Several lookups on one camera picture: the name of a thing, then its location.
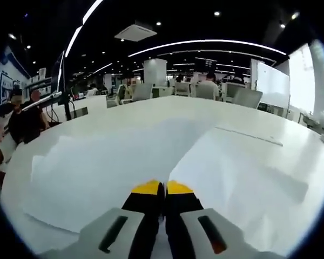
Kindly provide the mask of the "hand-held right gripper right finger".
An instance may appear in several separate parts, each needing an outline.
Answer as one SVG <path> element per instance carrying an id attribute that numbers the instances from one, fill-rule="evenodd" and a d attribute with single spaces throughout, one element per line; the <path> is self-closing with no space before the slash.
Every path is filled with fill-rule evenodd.
<path id="1" fill-rule="evenodd" d="M 164 212 L 173 258 L 282 258 L 248 244 L 239 227 L 176 181 L 167 183 Z"/>

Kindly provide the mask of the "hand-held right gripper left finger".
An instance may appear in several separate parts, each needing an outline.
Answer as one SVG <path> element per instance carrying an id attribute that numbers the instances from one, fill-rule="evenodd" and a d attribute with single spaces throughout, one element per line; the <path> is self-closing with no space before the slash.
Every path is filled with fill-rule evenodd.
<path id="1" fill-rule="evenodd" d="M 163 203 L 163 183 L 151 180 L 138 185 L 121 208 L 112 208 L 85 226 L 77 242 L 39 258 L 150 258 Z"/>

